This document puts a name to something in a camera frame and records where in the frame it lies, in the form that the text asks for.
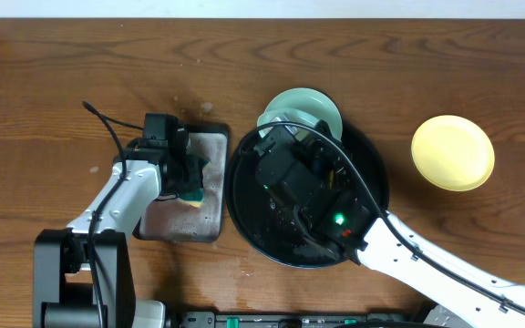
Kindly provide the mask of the green yellow sponge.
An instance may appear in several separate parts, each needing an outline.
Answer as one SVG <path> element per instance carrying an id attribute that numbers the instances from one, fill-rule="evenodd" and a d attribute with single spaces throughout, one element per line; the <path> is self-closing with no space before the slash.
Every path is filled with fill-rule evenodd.
<path id="1" fill-rule="evenodd" d="M 198 209 L 202 206 L 205 197 L 203 171 L 209 164 L 209 161 L 199 156 L 191 156 L 190 158 L 192 159 L 191 164 L 193 165 L 190 176 L 192 178 L 197 178 L 200 184 L 195 189 L 180 193 L 179 199 L 182 203 Z"/>

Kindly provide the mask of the light blue plate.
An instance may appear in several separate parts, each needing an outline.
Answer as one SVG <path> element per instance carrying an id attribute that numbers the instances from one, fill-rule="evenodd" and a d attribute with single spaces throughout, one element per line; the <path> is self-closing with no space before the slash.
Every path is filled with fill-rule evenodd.
<path id="1" fill-rule="evenodd" d="M 257 127 L 281 121 L 296 122 L 313 128 L 319 122 L 319 118 L 295 108 L 278 108 L 271 111 L 265 111 L 261 114 L 257 120 Z M 293 126 L 285 126 L 285 128 L 299 140 L 302 140 L 308 135 L 308 132 L 304 129 Z M 261 138 L 264 138 L 270 131 L 271 128 L 260 130 L 259 135 Z"/>
<path id="2" fill-rule="evenodd" d="M 341 140 L 343 120 L 339 109 L 336 104 L 322 92 L 305 87 L 288 89 L 276 96 L 268 104 L 265 111 L 278 108 L 295 108 L 319 118 L 319 121 L 322 120 L 328 125 L 333 138 L 338 141 Z"/>

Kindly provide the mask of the yellow plate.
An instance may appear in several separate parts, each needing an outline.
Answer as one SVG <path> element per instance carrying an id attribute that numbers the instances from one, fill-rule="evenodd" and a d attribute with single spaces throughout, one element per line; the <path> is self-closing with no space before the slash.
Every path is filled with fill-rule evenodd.
<path id="1" fill-rule="evenodd" d="M 484 184 L 495 165 L 488 135 L 474 122 L 459 116 L 428 119 L 411 141 L 412 160 L 431 184 L 450 191 L 469 191 Z"/>

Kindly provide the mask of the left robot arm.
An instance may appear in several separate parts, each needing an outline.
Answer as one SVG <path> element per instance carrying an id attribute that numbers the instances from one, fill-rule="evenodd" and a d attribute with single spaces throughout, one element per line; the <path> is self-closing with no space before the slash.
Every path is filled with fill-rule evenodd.
<path id="1" fill-rule="evenodd" d="M 149 205 L 203 186 L 206 159 L 170 149 L 123 149 L 92 203 L 34 244 L 35 327 L 164 327 L 163 302 L 138 299 L 129 240 Z"/>

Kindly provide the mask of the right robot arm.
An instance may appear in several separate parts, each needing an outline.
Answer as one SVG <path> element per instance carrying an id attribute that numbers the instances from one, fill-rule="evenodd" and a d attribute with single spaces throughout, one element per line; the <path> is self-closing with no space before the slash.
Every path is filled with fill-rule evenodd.
<path id="1" fill-rule="evenodd" d="M 422 238 L 377 205 L 351 159 L 314 128 L 352 173 L 354 185 L 320 219 L 301 225 L 304 237 L 332 254 L 395 278 L 453 312 L 472 327 L 525 327 L 525 286 L 484 272 Z"/>

